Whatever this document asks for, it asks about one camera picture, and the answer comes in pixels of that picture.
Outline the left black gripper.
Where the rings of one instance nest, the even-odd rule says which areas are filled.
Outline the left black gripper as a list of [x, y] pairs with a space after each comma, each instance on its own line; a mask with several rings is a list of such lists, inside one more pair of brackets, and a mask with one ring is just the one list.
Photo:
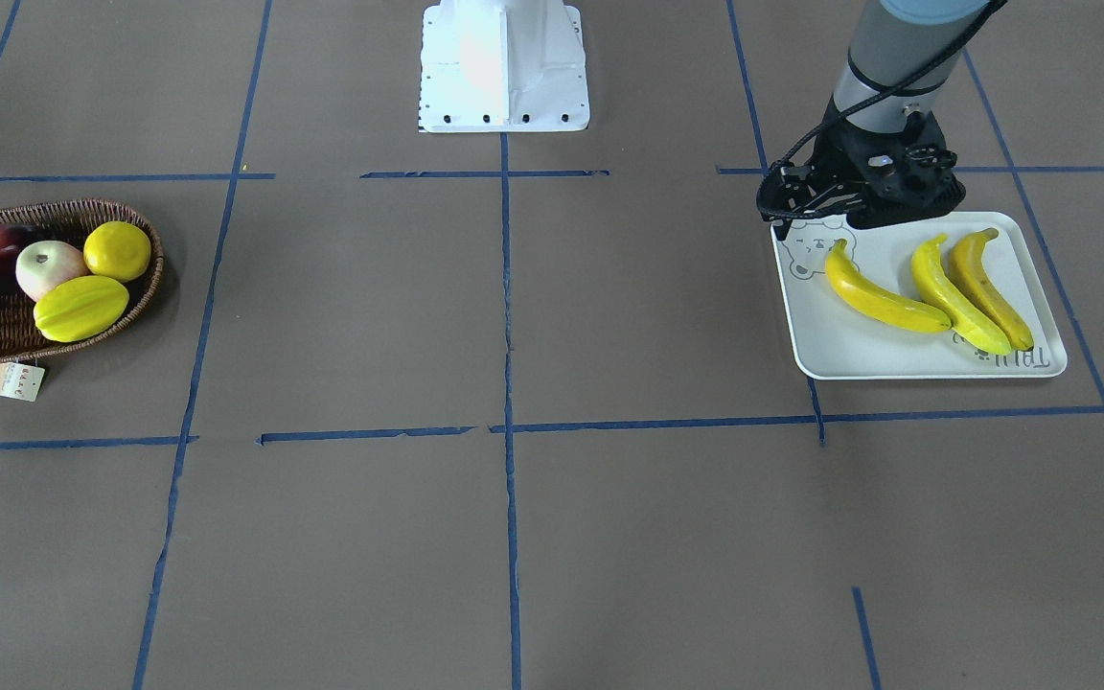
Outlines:
[[784, 156], [758, 185], [758, 214], [776, 231], [827, 216], [875, 230], [946, 216], [967, 197], [956, 153], [932, 113], [911, 114], [899, 132], [872, 132], [829, 104], [813, 134], [805, 163]]

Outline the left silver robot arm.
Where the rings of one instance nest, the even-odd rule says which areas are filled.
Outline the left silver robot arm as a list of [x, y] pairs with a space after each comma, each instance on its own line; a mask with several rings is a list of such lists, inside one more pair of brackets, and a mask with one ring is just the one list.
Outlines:
[[781, 241], [795, 224], [854, 230], [947, 216], [967, 195], [934, 105], [999, 1], [868, 1], [822, 119], [769, 163], [755, 205]]

